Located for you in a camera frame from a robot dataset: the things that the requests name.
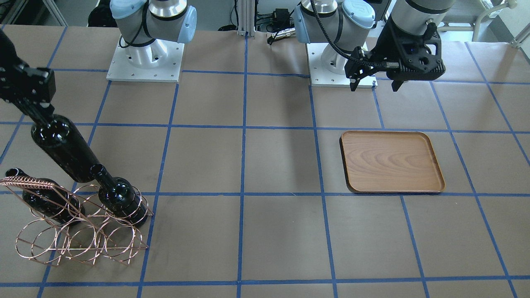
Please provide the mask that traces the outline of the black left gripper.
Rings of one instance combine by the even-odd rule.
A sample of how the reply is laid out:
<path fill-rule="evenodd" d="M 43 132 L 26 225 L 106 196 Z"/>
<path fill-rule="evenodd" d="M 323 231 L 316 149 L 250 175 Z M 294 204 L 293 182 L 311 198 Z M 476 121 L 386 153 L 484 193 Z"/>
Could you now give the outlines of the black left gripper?
<path fill-rule="evenodd" d="M 410 34 L 389 19 L 371 50 L 371 61 L 382 63 L 392 91 L 397 92 L 405 81 L 428 81 L 446 72 L 441 56 L 441 38 L 434 22 L 426 23 L 419 34 Z M 355 92 L 360 81 L 373 74 L 372 66 L 350 67 L 350 90 Z"/>

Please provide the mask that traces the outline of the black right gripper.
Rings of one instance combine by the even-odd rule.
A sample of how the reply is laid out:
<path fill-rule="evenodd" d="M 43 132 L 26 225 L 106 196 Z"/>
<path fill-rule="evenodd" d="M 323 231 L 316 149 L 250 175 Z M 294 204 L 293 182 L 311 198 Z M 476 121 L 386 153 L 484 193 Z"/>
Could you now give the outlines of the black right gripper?
<path fill-rule="evenodd" d="M 28 116 L 53 116 L 55 73 L 45 67 L 30 67 L 19 58 L 13 42 L 0 33 L 1 99 Z"/>

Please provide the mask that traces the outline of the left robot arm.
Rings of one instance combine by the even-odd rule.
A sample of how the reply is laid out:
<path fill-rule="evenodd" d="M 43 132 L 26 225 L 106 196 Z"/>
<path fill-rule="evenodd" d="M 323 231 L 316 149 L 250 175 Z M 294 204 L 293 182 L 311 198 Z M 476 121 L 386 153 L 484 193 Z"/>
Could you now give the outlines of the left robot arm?
<path fill-rule="evenodd" d="M 363 78 L 384 72 L 396 92 L 407 81 L 433 81 L 446 72 L 438 25 L 453 4 L 398 0 L 371 50 L 362 47 L 376 12 L 364 0 L 303 0 L 294 25 L 299 42 L 326 43 L 326 67 L 349 79 L 351 91 Z"/>

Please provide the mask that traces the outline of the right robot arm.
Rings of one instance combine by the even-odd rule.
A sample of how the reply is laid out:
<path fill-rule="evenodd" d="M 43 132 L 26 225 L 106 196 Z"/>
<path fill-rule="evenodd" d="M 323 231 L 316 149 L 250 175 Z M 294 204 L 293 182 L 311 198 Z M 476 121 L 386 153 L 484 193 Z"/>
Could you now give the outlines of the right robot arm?
<path fill-rule="evenodd" d="M 185 44 L 197 26 L 197 10 L 185 0 L 112 0 L 120 39 L 108 68 L 112 82 L 178 83 Z M 19 58 L 1 33 L 1 99 L 28 116 L 53 114 L 55 74 Z"/>

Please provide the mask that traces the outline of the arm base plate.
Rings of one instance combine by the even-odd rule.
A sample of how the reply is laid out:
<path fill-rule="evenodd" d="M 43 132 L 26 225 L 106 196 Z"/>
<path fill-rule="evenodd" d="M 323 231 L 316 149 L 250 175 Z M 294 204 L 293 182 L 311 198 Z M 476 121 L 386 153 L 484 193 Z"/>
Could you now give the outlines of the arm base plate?
<path fill-rule="evenodd" d="M 313 87 L 347 87 L 346 58 L 339 55 L 328 43 L 308 43 L 307 61 Z"/>
<path fill-rule="evenodd" d="M 106 79 L 113 82 L 178 83 L 185 45 L 155 40 L 144 47 L 117 46 Z"/>

